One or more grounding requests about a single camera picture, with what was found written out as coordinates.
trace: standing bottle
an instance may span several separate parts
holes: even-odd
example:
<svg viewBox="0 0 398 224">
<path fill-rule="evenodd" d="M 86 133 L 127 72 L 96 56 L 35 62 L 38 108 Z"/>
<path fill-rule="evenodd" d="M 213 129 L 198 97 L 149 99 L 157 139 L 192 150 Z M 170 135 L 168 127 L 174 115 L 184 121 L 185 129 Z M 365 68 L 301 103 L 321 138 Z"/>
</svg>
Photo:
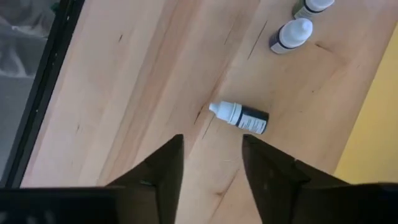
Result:
<svg viewBox="0 0 398 224">
<path fill-rule="evenodd" d="M 311 34 L 311 20 L 300 18 L 289 21 L 271 36 L 269 47 L 277 54 L 284 54 L 300 47 Z"/>
<path fill-rule="evenodd" d="M 225 101 L 210 103 L 209 110 L 214 112 L 218 119 L 256 134 L 264 133 L 269 118 L 266 112 Z"/>
<path fill-rule="evenodd" d="M 311 19 L 314 15 L 323 12 L 331 6 L 335 0 L 298 0 L 293 7 L 293 17 Z"/>
</svg>

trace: wood grain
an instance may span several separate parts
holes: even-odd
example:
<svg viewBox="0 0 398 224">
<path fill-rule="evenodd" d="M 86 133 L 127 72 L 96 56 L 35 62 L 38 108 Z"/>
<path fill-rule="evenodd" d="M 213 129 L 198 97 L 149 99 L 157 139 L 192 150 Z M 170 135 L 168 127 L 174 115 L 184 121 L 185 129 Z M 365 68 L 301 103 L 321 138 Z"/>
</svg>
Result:
<svg viewBox="0 0 398 224">
<path fill-rule="evenodd" d="M 86 0 L 24 187 L 104 185 L 185 135 L 177 223 L 259 223 L 227 100 L 270 113 L 261 139 L 327 172 L 398 20 L 395 0 L 337 1 L 301 48 L 268 38 L 293 0 Z"/>
</svg>

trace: wooden surface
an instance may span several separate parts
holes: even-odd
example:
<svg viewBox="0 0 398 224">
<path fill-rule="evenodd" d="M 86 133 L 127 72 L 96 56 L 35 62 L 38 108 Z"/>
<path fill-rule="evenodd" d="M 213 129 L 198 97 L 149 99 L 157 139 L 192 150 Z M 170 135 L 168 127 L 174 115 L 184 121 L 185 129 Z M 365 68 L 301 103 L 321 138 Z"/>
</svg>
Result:
<svg viewBox="0 0 398 224">
<path fill-rule="evenodd" d="M 351 183 L 398 182 L 398 26 L 349 136 L 335 175 Z"/>
<path fill-rule="evenodd" d="M 184 133 L 177 223 L 260 223 L 244 131 L 209 102 L 269 112 L 261 139 L 333 172 L 397 3 L 337 0 L 303 47 L 275 55 L 293 0 L 86 0 L 22 184 L 103 185 Z"/>
</svg>

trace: yellow wall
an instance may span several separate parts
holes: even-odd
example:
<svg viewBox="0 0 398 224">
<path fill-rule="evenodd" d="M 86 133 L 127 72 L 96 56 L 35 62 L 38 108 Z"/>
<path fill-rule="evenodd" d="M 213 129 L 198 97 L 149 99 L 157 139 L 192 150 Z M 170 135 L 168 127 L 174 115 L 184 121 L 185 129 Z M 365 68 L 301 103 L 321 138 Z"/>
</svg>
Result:
<svg viewBox="0 0 398 224">
<path fill-rule="evenodd" d="M 335 176 L 353 184 L 398 182 L 398 26 L 384 52 Z"/>
</svg>

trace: white bottle cap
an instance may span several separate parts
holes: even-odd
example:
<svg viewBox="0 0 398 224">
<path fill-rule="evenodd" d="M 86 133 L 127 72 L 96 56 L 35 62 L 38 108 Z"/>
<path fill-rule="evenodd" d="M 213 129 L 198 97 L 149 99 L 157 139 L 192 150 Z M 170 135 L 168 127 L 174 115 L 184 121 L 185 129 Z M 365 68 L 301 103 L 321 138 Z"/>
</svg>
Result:
<svg viewBox="0 0 398 224">
<path fill-rule="evenodd" d="M 325 10 L 327 7 L 331 6 L 335 0 L 306 0 L 305 3 L 307 6 L 315 11 L 315 12 L 320 12 L 322 10 Z"/>
<path fill-rule="evenodd" d="M 286 23 L 280 31 L 279 38 L 288 48 L 298 47 L 311 36 L 312 22 L 306 18 L 299 18 Z"/>
<path fill-rule="evenodd" d="M 242 105 L 221 101 L 220 103 L 210 103 L 209 110 L 214 112 L 218 119 L 235 125 L 242 111 Z"/>
</svg>

